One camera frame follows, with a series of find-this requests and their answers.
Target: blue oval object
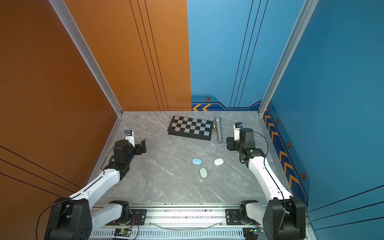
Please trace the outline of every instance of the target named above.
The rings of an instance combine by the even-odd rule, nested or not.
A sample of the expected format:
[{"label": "blue oval object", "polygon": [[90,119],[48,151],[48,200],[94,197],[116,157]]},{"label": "blue oval object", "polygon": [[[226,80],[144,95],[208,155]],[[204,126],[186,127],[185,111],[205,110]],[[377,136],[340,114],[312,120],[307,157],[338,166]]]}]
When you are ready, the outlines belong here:
[{"label": "blue oval object", "polygon": [[202,163],[202,161],[201,161],[200,158],[194,158],[194,159],[192,160],[192,163],[193,163],[193,165],[200,166],[201,163]]}]

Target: orange chevron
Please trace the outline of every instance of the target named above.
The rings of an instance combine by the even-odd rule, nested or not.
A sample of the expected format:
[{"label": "orange chevron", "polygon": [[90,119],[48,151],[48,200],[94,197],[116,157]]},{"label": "orange chevron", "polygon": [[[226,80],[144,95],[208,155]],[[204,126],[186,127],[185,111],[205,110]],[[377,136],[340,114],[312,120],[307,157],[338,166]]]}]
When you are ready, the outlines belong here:
[{"label": "orange chevron", "polygon": [[266,125],[266,119],[271,118],[271,116],[265,116],[265,125]]},{"label": "orange chevron", "polygon": [[208,110],[207,110],[207,107],[209,107],[209,106],[211,106],[211,105],[208,104],[207,106],[203,107],[203,110],[204,110],[204,111],[208,111]]},{"label": "orange chevron", "polygon": [[292,180],[294,180],[295,182],[297,182],[297,184],[300,184],[299,183],[299,180],[297,180],[294,176],[292,176],[291,174],[289,175],[289,186],[292,187]]},{"label": "orange chevron", "polygon": [[283,152],[283,151],[280,151],[280,162],[281,162],[281,156],[282,156],[282,155],[284,155],[284,156],[288,157],[288,156],[287,156],[287,154],[286,154],[285,152]]},{"label": "orange chevron", "polygon": [[273,142],[273,136],[274,136],[274,135],[279,136],[279,135],[277,134],[277,132],[272,131],[272,142]]},{"label": "orange chevron", "polygon": [[284,172],[285,174],[287,174],[287,167],[289,167],[290,169],[293,170],[292,166],[290,164],[288,164],[287,162],[284,162]]},{"label": "orange chevron", "polygon": [[273,123],[268,123],[268,132],[270,132],[271,126],[274,127]]},{"label": "orange chevron", "polygon": [[192,110],[198,111],[196,108],[200,107],[201,104],[196,105]]}]

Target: checkered board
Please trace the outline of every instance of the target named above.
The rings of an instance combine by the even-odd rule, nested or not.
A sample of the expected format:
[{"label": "checkered board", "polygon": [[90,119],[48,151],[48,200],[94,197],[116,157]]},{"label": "checkered board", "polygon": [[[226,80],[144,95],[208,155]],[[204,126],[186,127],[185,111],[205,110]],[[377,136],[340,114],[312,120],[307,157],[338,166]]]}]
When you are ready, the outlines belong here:
[{"label": "checkered board", "polygon": [[168,127],[168,134],[210,141],[212,127],[213,121],[173,116]]}]

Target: green soap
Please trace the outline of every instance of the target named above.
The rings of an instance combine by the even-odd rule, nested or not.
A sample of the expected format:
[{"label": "green soap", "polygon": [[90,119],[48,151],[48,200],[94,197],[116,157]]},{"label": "green soap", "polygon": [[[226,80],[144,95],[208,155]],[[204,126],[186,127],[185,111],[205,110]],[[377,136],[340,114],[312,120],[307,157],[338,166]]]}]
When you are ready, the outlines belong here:
[{"label": "green soap", "polygon": [[206,178],[208,176],[207,170],[205,168],[200,168],[200,175],[202,178]]}]

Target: gray marble tabletop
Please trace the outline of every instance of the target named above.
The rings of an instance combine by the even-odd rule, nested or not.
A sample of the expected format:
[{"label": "gray marble tabletop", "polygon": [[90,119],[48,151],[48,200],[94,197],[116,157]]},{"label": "gray marble tabletop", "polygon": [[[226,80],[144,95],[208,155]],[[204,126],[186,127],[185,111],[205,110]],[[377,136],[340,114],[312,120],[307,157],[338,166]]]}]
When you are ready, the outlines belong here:
[{"label": "gray marble tabletop", "polygon": [[[219,115],[223,142],[218,143],[214,131],[211,141],[169,135],[167,129],[173,115],[206,120],[214,120]],[[239,162],[238,152],[227,150],[225,139],[233,137],[235,122],[262,133],[254,111],[124,112],[113,143],[123,139],[124,130],[131,129],[136,143],[146,140],[147,152],[133,158],[127,175],[109,189],[99,203],[126,200],[131,203],[239,204],[251,199],[266,203],[256,177]],[[255,134],[255,142],[256,147],[266,152],[261,136]],[[192,164],[195,157],[202,159],[201,166]],[[215,166],[217,158],[224,159],[224,164]],[[269,164],[276,173],[273,161]],[[202,167],[208,172],[205,179],[199,173]]]}]

